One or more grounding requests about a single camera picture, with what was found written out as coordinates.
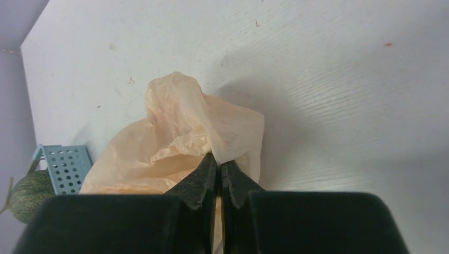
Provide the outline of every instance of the translucent orange plastic bag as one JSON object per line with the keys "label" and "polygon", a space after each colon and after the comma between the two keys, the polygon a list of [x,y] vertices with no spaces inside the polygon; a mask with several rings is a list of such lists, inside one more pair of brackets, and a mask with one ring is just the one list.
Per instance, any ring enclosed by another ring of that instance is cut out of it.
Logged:
{"label": "translucent orange plastic bag", "polygon": [[[121,130],[87,174],[81,193],[162,194],[208,152],[236,160],[259,180],[264,116],[203,94],[196,79],[174,72],[148,84],[147,118]],[[220,209],[214,246],[221,241]]]}

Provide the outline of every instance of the melon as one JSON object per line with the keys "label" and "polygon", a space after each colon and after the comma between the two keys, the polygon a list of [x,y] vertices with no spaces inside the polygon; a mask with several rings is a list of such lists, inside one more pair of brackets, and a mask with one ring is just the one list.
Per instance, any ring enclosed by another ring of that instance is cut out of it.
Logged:
{"label": "melon", "polygon": [[28,224],[39,206],[53,197],[55,191],[48,171],[38,170],[20,179],[8,195],[5,208],[9,208],[17,220]]}

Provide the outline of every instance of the light blue plastic basket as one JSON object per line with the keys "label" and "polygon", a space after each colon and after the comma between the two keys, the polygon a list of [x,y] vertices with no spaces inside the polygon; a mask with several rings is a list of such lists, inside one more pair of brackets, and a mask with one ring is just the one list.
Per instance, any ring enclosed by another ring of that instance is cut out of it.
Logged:
{"label": "light blue plastic basket", "polygon": [[46,160],[55,194],[78,194],[92,162],[85,146],[38,145],[28,174]]}

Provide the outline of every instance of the white wall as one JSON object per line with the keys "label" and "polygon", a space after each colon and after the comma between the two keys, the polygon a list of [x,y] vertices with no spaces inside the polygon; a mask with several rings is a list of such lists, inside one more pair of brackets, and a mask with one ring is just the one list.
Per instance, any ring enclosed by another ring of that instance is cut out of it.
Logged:
{"label": "white wall", "polygon": [[[0,203],[9,177],[17,182],[27,171],[36,147],[30,102],[19,51],[48,0],[0,0]],[[0,253],[12,253],[24,225],[9,211],[0,215]]]}

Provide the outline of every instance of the white wooden surface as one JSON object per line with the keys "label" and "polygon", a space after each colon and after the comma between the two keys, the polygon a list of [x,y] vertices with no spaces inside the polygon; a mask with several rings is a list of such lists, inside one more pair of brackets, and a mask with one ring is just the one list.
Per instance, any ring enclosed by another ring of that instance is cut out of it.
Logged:
{"label": "white wooden surface", "polygon": [[374,192],[413,253],[447,253],[448,12],[446,0],[50,1],[22,45],[36,138],[96,159],[145,117],[146,84],[181,71],[265,114],[264,187]]}

